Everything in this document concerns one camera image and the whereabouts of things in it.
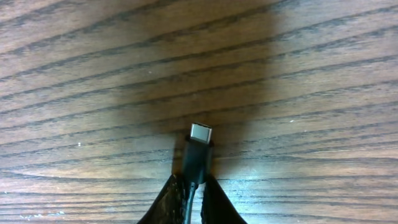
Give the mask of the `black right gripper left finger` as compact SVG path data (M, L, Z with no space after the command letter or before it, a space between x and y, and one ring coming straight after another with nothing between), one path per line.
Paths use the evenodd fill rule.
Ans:
M181 175L171 175L138 224L183 223L184 181Z

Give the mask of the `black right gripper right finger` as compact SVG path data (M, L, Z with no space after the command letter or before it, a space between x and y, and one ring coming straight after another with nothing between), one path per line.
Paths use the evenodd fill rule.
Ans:
M201 206L202 224L246 224L221 188L218 181L209 175L206 178Z

